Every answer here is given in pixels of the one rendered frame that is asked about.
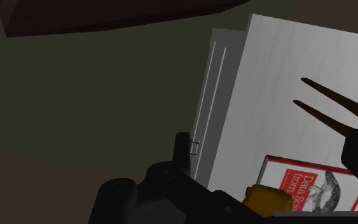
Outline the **white and red book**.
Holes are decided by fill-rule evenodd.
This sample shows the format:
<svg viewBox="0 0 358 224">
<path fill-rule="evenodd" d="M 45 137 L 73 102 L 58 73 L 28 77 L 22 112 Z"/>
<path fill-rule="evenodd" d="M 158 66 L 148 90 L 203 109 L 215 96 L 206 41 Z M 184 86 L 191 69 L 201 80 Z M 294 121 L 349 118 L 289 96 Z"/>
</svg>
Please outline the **white and red book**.
<svg viewBox="0 0 358 224">
<path fill-rule="evenodd" d="M 257 184 L 293 197 L 293 211 L 358 211 L 358 179 L 347 169 L 267 155 Z"/>
</svg>

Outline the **white desk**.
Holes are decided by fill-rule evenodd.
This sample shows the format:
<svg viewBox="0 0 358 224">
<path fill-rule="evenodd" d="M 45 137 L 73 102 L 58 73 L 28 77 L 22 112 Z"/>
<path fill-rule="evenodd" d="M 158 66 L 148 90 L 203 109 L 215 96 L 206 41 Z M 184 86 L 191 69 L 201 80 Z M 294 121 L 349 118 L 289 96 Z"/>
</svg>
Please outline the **white desk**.
<svg viewBox="0 0 358 224">
<path fill-rule="evenodd" d="M 344 138 L 296 101 L 353 127 L 358 119 L 304 78 L 358 102 L 358 34 L 252 15 L 223 126 L 207 125 L 194 179 L 242 200 L 266 155 L 341 167 Z"/>
</svg>

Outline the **dark brown two-pronged tongs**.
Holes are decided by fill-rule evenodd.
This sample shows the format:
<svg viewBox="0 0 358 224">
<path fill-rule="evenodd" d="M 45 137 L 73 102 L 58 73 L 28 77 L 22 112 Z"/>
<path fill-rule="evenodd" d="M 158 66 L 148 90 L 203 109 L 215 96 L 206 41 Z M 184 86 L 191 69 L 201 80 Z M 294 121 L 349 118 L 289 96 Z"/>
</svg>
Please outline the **dark brown two-pronged tongs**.
<svg viewBox="0 0 358 224">
<path fill-rule="evenodd" d="M 334 102 L 338 103 L 339 105 L 343 106 L 351 113 L 353 113 L 356 117 L 358 117 L 358 102 L 355 102 L 327 87 L 324 87 L 323 85 L 309 78 L 302 78 L 301 81 L 306 83 L 308 86 L 314 88 L 321 94 L 325 95 L 326 97 L 330 98 Z M 309 105 L 299 100 L 293 100 L 293 103 L 295 103 L 295 105 L 299 106 L 308 114 L 312 115 L 314 118 L 318 119 L 320 122 L 327 125 L 329 128 L 333 129 L 344 137 L 347 137 L 351 132 L 358 131 L 358 129 L 349 127 L 348 125 L 338 122 L 337 120 L 328 117 L 327 115 L 321 113 L 320 111 L 310 107 Z"/>
</svg>

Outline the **yellow block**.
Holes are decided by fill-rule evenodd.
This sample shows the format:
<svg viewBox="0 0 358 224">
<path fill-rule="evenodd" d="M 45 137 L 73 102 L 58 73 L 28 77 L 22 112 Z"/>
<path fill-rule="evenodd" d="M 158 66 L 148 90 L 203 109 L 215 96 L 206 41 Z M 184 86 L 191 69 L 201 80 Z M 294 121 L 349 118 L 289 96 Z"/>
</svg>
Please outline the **yellow block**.
<svg viewBox="0 0 358 224">
<path fill-rule="evenodd" d="M 255 184 L 247 187 L 243 205 L 266 218 L 293 208 L 293 196 L 278 188 Z"/>
</svg>

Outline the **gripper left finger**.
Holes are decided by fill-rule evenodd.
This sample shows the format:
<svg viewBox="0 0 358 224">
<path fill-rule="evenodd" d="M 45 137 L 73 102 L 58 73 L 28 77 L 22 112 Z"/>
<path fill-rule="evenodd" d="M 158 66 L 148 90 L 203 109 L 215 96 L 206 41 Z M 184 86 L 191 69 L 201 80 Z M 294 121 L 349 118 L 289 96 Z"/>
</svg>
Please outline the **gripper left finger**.
<svg viewBox="0 0 358 224">
<path fill-rule="evenodd" d="M 143 181 L 103 183 L 88 224 L 207 224 L 210 191 L 190 177 L 190 136 L 178 132 L 172 160 L 147 168 Z"/>
</svg>

